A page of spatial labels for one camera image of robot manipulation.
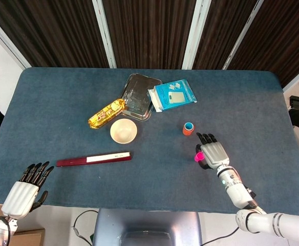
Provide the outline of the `left black-fingered robot hand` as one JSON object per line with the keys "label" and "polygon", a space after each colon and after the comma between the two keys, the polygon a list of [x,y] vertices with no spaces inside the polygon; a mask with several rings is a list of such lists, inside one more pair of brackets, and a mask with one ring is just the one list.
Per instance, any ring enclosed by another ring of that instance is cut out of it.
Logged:
{"label": "left black-fingered robot hand", "polygon": [[49,167],[48,165],[48,161],[33,163],[25,169],[21,178],[14,183],[2,205],[4,216],[20,220],[42,206],[47,199],[48,191],[43,191],[39,200],[36,198],[48,176],[54,170],[53,166]]}

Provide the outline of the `right black-fingered robot hand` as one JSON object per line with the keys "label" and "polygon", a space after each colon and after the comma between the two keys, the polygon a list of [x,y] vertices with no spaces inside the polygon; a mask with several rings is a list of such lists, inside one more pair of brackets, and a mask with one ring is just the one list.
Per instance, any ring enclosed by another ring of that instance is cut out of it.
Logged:
{"label": "right black-fingered robot hand", "polygon": [[201,144],[196,145],[195,162],[205,170],[217,170],[220,166],[228,166],[229,157],[220,142],[211,133],[196,133]]}

